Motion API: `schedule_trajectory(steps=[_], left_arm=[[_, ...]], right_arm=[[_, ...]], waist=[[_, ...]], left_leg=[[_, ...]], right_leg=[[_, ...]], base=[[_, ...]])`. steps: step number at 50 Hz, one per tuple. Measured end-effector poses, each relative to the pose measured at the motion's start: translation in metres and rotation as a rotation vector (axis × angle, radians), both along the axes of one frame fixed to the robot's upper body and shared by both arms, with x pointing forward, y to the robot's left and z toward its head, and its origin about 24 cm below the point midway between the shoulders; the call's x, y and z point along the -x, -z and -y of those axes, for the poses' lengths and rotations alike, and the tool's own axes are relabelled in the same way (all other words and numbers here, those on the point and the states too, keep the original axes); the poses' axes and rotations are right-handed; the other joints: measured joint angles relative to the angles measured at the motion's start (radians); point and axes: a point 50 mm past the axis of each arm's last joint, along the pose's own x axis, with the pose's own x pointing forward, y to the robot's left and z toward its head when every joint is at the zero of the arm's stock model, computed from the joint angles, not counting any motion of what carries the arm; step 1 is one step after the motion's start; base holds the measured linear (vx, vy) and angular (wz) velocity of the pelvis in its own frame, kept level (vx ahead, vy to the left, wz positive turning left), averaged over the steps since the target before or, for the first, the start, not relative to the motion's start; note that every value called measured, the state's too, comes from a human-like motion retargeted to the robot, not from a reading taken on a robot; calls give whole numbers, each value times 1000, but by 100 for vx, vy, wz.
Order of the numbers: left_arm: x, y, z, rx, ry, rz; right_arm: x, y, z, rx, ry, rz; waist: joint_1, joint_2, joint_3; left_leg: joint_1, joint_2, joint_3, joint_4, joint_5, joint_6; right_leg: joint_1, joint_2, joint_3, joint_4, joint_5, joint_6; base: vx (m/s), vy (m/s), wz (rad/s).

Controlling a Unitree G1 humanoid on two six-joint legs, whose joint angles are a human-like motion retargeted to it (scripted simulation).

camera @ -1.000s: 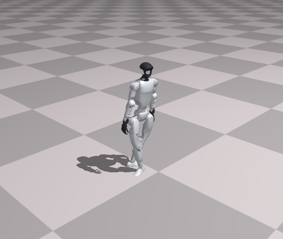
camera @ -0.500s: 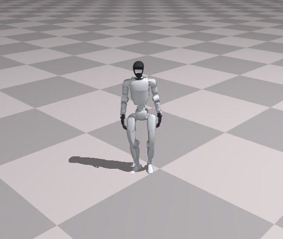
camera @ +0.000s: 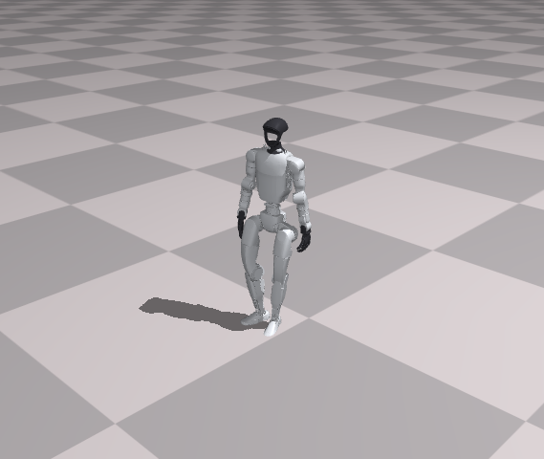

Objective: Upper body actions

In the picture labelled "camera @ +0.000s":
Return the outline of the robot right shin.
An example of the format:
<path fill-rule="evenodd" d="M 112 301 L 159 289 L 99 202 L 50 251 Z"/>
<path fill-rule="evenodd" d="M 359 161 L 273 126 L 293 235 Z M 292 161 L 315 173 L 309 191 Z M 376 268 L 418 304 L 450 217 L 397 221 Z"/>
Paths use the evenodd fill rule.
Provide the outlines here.
<path fill-rule="evenodd" d="M 264 301 L 263 296 L 265 292 L 265 281 L 264 279 L 254 280 L 248 276 L 248 274 L 245 272 L 245 277 L 248 285 L 248 289 L 250 292 L 250 297 L 252 299 L 253 305 L 255 307 L 256 313 L 258 315 L 264 315 Z M 257 312 L 258 310 L 258 312 Z M 260 314 L 261 312 L 261 314 Z M 263 313 L 263 314 L 262 314 Z"/>

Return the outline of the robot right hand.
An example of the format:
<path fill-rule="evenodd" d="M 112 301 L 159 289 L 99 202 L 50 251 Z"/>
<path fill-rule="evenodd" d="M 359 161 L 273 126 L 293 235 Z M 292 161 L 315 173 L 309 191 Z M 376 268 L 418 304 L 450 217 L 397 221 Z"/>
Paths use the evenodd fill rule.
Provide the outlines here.
<path fill-rule="evenodd" d="M 239 214 L 237 215 L 238 218 L 238 230 L 239 230 L 239 236 L 242 239 L 242 233 L 243 233 L 243 227 L 244 227 L 244 220 L 247 216 L 245 216 L 245 212 L 243 210 L 239 211 Z"/>

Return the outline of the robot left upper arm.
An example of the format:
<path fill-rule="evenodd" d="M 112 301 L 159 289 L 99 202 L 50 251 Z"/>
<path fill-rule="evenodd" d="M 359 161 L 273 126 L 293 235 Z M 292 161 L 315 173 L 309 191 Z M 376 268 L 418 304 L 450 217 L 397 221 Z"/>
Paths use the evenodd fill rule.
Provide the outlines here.
<path fill-rule="evenodd" d="M 304 204 L 303 194 L 305 192 L 305 163 L 303 160 L 290 156 L 287 159 L 287 167 L 293 174 L 295 193 L 293 193 L 293 201 L 295 204 Z"/>

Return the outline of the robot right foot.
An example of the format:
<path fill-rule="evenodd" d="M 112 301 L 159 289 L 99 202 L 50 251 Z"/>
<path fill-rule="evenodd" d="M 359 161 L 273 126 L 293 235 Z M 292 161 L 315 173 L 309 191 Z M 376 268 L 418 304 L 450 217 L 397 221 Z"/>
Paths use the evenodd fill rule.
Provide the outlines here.
<path fill-rule="evenodd" d="M 267 310 L 264 310 L 264 311 L 265 311 L 265 314 L 261 315 L 261 316 L 258 315 L 258 313 L 254 312 L 251 315 L 249 315 L 248 317 L 242 318 L 241 319 L 241 324 L 243 324 L 243 325 L 253 325 L 253 324 L 257 324 L 257 323 L 259 323 L 261 321 L 270 319 L 271 315 L 270 315 L 269 311 L 267 311 Z M 260 314 L 261 314 L 261 312 L 260 312 Z"/>

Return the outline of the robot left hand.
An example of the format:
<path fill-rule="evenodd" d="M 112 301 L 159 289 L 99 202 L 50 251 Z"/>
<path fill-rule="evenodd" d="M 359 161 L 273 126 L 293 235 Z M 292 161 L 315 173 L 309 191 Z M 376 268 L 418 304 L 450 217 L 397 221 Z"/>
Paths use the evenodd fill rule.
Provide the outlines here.
<path fill-rule="evenodd" d="M 306 231 L 306 227 L 305 226 L 301 226 L 300 227 L 300 232 L 302 233 L 302 242 L 300 243 L 300 245 L 296 248 L 297 250 L 299 250 L 298 252 L 302 252 L 302 251 L 305 251 L 308 246 L 310 245 L 310 241 L 311 241 L 311 229 L 309 229 L 308 231 Z"/>

